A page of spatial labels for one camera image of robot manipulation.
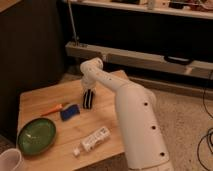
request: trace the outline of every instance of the cup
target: cup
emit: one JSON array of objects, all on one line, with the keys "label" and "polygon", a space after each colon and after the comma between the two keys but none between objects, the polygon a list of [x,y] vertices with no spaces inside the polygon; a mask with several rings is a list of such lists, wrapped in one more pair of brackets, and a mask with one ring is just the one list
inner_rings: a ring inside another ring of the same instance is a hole
[{"label": "cup", "polygon": [[24,159],[16,148],[10,148],[0,155],[0,171],[25,171]]}]

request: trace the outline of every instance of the black cable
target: black cable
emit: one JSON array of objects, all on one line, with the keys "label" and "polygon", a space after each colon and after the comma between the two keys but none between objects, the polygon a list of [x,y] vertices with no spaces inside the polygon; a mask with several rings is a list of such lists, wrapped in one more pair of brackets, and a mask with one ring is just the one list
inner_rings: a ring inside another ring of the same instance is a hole
[{"label": "black cable", "polygon": [[199,161],[200,165],[204,169],[206,169],[207,171],[211,171],[211,170],[209,168],[207,168],[203,164],[203,162],[201,161],[201,159],[200,159],[200,152],[199,151],[200,151],[201,142],[206,138],[209,150],[211,151],[211,154],[213,155],[213,151],[212,151],[212,148],[213,148],[212,136],[213,136],[213,128],[210,128],[208,130],[207,134],[201,138],[201,140],[199,141],[198,146],[197,146],[197,158],[198,158],[198,161]]},{"label": "black cable", "polygon": [[212,75],[213,75],[213,70],[211,70],[211,72],[210,72],[210,74],[209,74],[209,78],[208,78],[208,80],[207,80],[207,82],[206,82],[206,85],[205,85],[205,87],[204,87],[204,91],[203,91],[203,106],[204,106],[204,109],[205,109],[206,113],[213,119],[213,114],[211,114],[211,113],[209,112],[209,110],[208,110],[208,108],[207,108],[207,106],[206,106],[206,103],[205,103],[206,90],[207,90],[207,88],[208,88],[208,86],[209,86],[209,81],[211,80]]},{"label": "black cable", "polygon": [[[206,113],[213,119],[213,114],[211,114],[211,113],[209,112],[209,110],[208,110],[208,108],[207,108],[207,106],[206,106],[206,103],[205,103],[206,90],[207,90],[207,88],[208,88],[209,81],[211,80],[212,75],[213,75],[213,70],[211,70],[211,72],[210,72],[210,74],[209,74],[209,78],[208,78],[208,80],[207,80],[207,82],[206,82],[206,86],[204,87],[204,91],[203,91],[203,106],[204,106],[204,109],[205,109]],[[212,141],[212,136],[213,136],[213,128],[210,128],[210,129],[207,131],[207,134],[201,138],[201,140],[199,141],[198,146],[197,146],[197,158],[198,158],[198,161],[199,161],[200,165],[201,165],[204,169],[206,169],[207,171],[211,171],[211,170],[208,169],[208,168],[203,164],[203,162],[201,161],[199,150],[200,150],[200,145],[201,145],[202,141],[206,138],[209,151],[210,151],[211,154],[213,155],[213,141]]]}]

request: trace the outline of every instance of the floor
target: floor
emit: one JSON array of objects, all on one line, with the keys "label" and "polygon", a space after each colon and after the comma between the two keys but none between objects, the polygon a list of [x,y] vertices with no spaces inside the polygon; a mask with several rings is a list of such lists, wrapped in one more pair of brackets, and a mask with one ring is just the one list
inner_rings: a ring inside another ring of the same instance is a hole
[{"label": "floor", "polygon": [[[62,79],[79,79],[81,75],[67,73]],[[198,161],[209,170],[213,170],[213,156],[203,139],[200,140],[213,127],[213,91],[207,90],[205,99],[207,114],[203,104],[204,90],[169,84],[153,83],[142,80],[142,84],[151,89],[157,97],[155,114],[165,139],[170,158],[176,171],[205,171]],[[114,156],[107,160],[80,169],[79,171],[125,171],[128,170],[124,154]]]}]

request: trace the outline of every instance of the wooden tabletop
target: wooden tabletop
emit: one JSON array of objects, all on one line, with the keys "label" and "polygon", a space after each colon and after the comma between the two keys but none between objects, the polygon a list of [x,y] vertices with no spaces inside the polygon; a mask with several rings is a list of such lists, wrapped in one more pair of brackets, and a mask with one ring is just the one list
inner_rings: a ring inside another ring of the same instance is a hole
[{"label": "wooden tabletop", "polygon": [[[127,78],[123,71],[113,74]],[[54,144],[44,153],[26,157],[29,171],[71,171],[99,162],[122,153],[123,145],[114,110],[114,93],[97,83],[92,110],[82,108],[83,92],[80,80],[37,89],[21,94],[18,130],[29,121],[39,118],[41,113],[58,103],[78,104],[80,115],[67,121],[60,119],[59,112],[48,116],[57,128]],[[72,152],[80,141],[101,126],[111,132],[110,139],[93,151],[74,157]]]}]

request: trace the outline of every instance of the green plate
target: green plate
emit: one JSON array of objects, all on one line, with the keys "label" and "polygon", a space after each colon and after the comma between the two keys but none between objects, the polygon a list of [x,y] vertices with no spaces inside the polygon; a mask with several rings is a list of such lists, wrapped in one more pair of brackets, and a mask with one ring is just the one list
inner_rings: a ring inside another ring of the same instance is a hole
[{"label": "green plate", "polygon": [[27,123],[18,135],[17,145],[25,155],[36,155],[47,150],[56,136],[55,124],[47,118]]}]

